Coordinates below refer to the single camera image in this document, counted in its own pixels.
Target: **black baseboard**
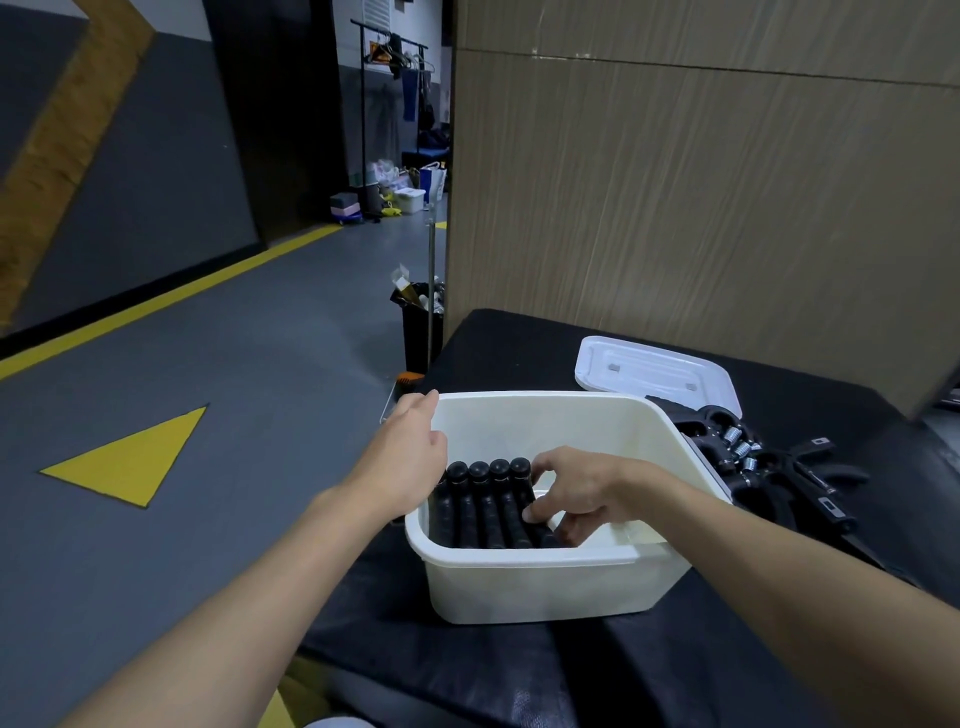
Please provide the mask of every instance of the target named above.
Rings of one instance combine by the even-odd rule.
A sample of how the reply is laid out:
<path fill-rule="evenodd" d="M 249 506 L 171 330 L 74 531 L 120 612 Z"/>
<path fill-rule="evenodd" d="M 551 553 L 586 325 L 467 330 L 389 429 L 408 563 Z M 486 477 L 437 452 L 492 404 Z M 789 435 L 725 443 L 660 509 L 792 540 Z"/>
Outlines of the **black baseboard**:
<path fill-rule="evenodd" d="M 209 276 L 211 273 L 216 273 L 229 265 L 233 265 L 233 263 L 263 253 L 265 250 L 267 250 L 267 246 L 263 243 L 252 243 L 239 250 L 219 255 L 169 276 L 118 293 L 116 296 L 110 296 L 108 299 L 78 308 L 76 311 L 70 311 L 70 313 L 65 313 L 56 319 L 45 321 L 34 327 L 24 328 L 22 331 L 15 331 L 0 339 L 0 359 L 32 349 L 56 339 L 58 336 L 63 336 L 65 333 L 106 319 L 107 316 L 112 316 L 114 313 L 119 313 L 138 303 L 144 303 L 204 276 Z"/>

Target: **person's left hand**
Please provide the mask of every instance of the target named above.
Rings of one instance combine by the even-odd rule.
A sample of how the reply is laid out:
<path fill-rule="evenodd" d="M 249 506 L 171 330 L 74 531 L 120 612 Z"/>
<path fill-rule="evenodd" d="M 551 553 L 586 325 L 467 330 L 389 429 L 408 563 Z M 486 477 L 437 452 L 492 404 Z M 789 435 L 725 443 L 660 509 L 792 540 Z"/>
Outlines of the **person's left hand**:
<path fill-rule="evenodd" d="M 430 429 L 440 393 L 404 395 L 344 485 L 366 492 L 386 521 L 424 502 L 446 468 L 446 435 Z"/>

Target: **white plastic lid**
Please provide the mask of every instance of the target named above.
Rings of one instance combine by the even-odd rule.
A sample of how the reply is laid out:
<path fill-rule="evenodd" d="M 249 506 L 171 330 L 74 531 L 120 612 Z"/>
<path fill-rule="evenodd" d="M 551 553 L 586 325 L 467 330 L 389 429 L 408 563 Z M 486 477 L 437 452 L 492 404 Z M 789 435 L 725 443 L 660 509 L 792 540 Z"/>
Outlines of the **white plastic lid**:
<path fill-rule="evenodd" d="M 574 377 L 590 392 L 652 395 L 691 409 L 716 404 L 743 416 L 726 369 L 668 349 L 588 336 L 580 343 Z"/>

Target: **wooden panel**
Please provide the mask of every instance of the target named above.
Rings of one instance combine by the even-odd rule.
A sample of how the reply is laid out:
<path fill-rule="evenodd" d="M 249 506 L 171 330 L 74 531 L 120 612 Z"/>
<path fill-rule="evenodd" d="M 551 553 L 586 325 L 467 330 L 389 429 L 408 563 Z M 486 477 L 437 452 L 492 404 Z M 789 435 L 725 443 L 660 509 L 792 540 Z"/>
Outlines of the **wooden panel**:
<path fill-rule="evenodd" d="M 0 334 L 154 35 L 129 0 L 76 2 L 89 25 L 0 188 Z"/>
<path fill-rule="evenodd" d="M 462 0 L 458 46 L 960 85 L 957 0 Z"/>
<path fill-rule="evenodd" d="M 960 91 L 458 51 L 447 331 L 495 307 L 873 386 L 960 359 Z"/>

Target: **person's right arm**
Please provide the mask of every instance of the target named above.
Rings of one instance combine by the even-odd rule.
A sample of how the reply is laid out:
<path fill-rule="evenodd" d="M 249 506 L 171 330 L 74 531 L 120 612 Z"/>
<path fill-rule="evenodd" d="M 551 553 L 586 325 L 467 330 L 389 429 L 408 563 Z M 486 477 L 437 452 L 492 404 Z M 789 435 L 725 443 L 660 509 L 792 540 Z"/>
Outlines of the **person's right arm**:
<path fill-rule="evenodd" d="M 960 612 L 944 602 L 651 463 L 558 448 L 534 460 L 544 471 L 557 480 L 525 520 L 565 511 L 557 534 L 575 546 L 647 522 L 846 720 L 960 726 Z"/>

